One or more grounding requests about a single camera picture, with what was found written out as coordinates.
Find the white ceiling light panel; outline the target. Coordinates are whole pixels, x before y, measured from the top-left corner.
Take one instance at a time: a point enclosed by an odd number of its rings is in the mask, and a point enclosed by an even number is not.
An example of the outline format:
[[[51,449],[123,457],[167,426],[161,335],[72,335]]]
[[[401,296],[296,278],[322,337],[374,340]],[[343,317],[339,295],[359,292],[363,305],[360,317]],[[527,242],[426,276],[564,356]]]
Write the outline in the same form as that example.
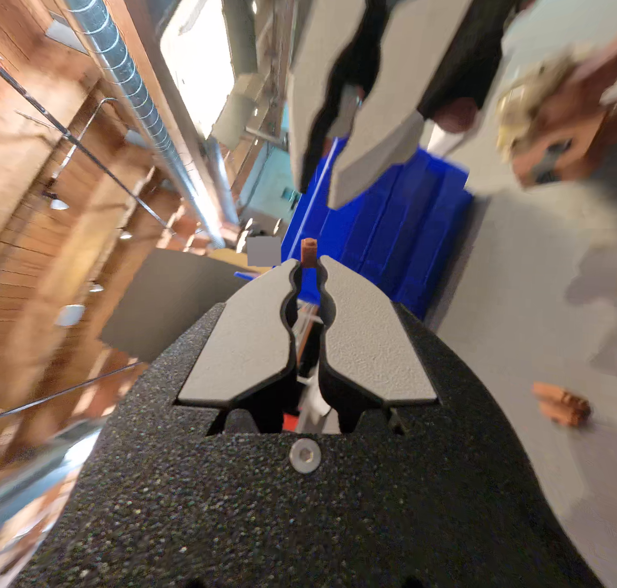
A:
[[[235,84],[222,0],[180,0],[160,50],[197,132],[204,138]]]

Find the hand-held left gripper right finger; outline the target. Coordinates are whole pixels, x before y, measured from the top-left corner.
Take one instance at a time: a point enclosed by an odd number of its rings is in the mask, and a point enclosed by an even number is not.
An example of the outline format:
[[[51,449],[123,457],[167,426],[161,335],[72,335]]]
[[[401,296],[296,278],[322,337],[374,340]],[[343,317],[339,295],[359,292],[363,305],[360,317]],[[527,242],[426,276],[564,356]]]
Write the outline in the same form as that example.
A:
[[[328,255],[318,261],[320,364],[381,405],[426,404],[437,394],[390,299]]]

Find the brown brick assembly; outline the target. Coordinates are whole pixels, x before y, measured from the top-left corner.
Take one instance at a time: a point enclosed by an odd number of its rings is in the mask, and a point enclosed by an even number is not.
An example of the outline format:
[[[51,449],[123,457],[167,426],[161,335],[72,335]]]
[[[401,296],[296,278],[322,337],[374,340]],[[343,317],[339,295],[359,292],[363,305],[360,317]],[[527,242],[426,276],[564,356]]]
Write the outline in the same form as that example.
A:
[[[616,101],[602,96],[616,83],[616,42],[574,65],[531,112],[515,142],[511,166],[524,190],[590,177],[616,144]]]

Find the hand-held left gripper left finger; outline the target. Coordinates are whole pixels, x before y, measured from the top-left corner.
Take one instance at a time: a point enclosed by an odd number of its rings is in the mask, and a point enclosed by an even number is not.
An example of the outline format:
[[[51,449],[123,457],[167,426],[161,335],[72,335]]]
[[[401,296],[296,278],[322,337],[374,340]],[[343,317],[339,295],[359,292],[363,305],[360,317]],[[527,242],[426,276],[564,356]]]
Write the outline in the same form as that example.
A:
[[[300,262],[288,259],[232,295],[186,378],[178,403],[239,406],[265,389],[295,384],[292,328],[301,282]]]

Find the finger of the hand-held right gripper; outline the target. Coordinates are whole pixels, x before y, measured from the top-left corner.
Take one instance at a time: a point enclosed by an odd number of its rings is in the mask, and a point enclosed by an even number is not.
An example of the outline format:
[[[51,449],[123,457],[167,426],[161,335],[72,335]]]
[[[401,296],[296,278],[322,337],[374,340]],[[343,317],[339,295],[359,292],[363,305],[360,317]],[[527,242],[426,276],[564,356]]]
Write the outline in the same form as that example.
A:
[[[312,0],[288,75],[289,157],[297,191],[305,193],[323,143],[313,132],[326,107],[335,63],[352,42],[365,13],[365,0]]]
[[[328,207],[339,209],[417,150],[425,120],[418,107],[473,0],[400,0],[381,43],[374,86],[333,163]]]

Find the person's right hand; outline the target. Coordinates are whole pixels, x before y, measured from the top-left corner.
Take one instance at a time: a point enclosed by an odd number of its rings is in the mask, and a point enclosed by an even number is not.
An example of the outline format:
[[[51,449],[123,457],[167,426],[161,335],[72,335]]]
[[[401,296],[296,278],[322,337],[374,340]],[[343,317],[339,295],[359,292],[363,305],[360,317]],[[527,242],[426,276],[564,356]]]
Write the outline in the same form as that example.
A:
[[[473,98],[457,98],[438,108],[431,120],[446,133],[464,134],[474,128],[478,112]]]

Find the silver ventilation duct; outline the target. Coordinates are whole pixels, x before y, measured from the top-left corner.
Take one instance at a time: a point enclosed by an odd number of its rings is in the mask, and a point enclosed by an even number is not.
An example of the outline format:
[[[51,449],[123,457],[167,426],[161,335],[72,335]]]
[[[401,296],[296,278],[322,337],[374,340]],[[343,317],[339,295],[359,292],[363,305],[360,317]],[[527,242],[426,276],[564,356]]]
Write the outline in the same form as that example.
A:
[[[130,15],[116,21],[113,6],[106,0],[59,3],[89,54],[133,113],[183,198],[192,205],[212,246],[226,248],[218,207],[203,180],[203,161],[186,144]]]

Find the brown ribbed brick piece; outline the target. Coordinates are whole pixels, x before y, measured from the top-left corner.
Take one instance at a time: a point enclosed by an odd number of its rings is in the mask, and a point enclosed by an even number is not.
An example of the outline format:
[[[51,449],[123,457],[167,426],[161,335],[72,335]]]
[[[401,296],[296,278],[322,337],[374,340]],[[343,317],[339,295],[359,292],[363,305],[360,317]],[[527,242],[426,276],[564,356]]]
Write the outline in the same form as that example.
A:
[[[532,392],[539,410],[549,420],[562,426],[579,428],[588,423],[592,409],[588,399],[553,384],[535,382]]]

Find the grey desk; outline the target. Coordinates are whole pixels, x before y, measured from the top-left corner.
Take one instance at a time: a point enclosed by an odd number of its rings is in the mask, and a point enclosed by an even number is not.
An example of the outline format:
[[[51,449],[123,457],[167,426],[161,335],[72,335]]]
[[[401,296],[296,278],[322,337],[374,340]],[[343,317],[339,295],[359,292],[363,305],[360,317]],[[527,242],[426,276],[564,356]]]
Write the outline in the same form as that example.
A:
[[[469,170],[476,205],[427,318],[499,403],[606,587],[616,587],[616,148],[590,179],[524,191],[496,149],[495,106],[535,63],[615,37],[616,0],[538,0],[510,26],[479,129],[449,156]],[[588,423],[549,420],[535,382],[588,399]]]

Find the stack of blue plastic bins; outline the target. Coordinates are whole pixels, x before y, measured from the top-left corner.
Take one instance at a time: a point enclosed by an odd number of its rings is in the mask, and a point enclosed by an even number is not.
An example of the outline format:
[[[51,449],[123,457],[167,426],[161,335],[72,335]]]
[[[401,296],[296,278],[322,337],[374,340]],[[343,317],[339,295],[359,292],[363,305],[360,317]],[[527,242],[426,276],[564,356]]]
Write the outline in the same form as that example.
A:
[[[340,209],[326,202],[332,167],[347,143],[335,138],[282,238],[282,262],[317,240],[327,255],[424,320],[463,228],[473,195],[468,171],[418,148]]]

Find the black board with wooden edge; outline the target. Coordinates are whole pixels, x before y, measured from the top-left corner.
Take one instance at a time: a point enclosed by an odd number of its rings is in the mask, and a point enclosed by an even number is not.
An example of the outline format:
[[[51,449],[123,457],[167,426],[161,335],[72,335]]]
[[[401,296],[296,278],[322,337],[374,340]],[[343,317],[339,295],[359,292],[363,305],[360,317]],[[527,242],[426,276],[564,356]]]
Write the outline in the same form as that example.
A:
[[[151,363],[212,306],[229,299],[247,270],[212,257],[155,249],[135,274],[100,339]]]

